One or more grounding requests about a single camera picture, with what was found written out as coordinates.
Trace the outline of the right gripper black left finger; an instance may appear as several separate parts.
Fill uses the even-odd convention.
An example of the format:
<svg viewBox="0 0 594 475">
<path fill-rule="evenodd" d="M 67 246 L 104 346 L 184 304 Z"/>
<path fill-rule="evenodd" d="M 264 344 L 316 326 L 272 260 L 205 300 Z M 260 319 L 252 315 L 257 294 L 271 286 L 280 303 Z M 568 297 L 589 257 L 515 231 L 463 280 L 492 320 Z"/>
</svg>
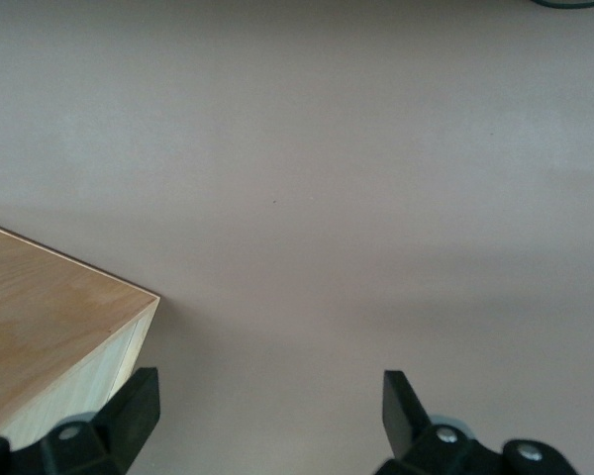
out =
<svg viewBox="0 0 594 475">
<path fill-rule="evenodd" d="M 0 436 L 0 474 L 126 474 L 159 418 L 158 371 L 140 368 L 87 421 L 65 422 L 18 450 Z"/>
</svg>

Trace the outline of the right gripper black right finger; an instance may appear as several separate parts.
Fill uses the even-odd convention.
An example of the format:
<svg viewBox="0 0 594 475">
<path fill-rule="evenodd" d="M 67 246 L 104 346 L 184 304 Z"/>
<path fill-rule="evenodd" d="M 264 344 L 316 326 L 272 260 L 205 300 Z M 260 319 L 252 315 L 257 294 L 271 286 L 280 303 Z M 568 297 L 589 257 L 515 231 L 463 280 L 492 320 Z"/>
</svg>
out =
<svg viewBox="0 0 594 475">
<path fill-rule="evenodd" d="M 446 423 L 434 423 L 402 371 L 383 374 L 382 422 L 393 457 L 379 474 L 572 474 L 572 464 L 538 440 L 511 439 L 494 452 Z"/>
</svg>

